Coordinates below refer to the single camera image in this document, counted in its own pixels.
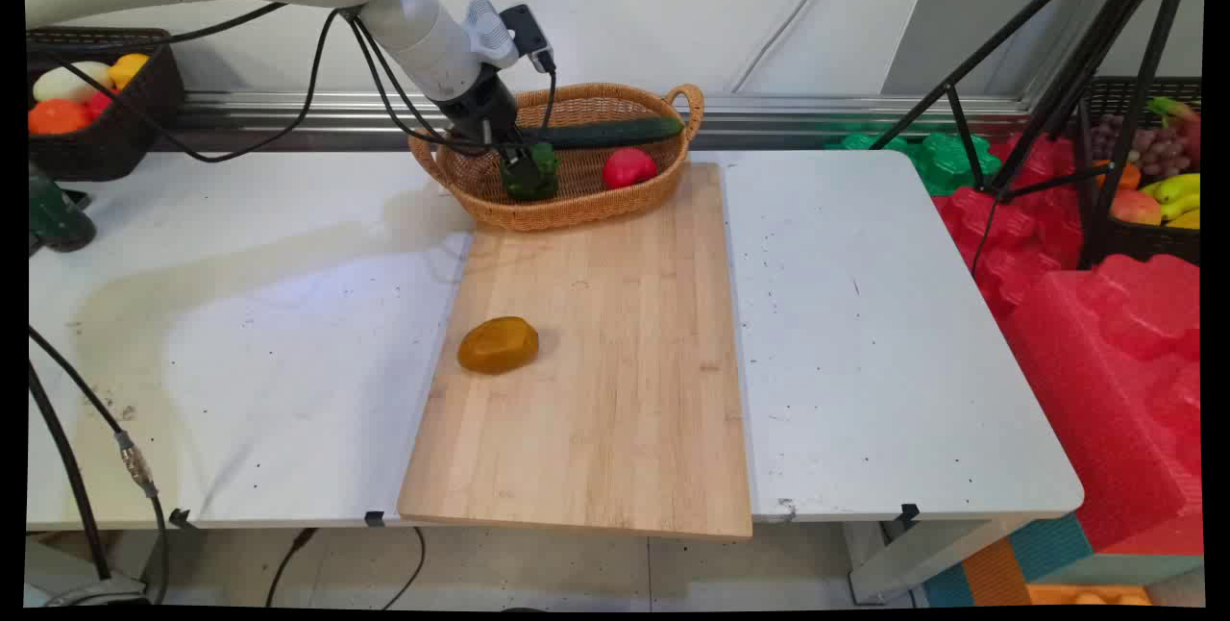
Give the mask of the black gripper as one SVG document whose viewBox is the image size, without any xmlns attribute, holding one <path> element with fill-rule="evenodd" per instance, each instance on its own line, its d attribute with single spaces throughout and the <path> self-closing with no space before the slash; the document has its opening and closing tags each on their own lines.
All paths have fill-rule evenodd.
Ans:
<svg viewBox="0 0 1230 621">
<path fill-rule="evenodd" d="M 480 65 L 478 77 L 451 100 L 435 100 L 435 107 L 450 121 L 446 148 L 478 156 L 501 154 L 502 178 L 522 178 L 526 171 L 549 170 L 549 145 L 526 145 L 517 127 L 517 101 L 498 68 Z"/>
</svg>

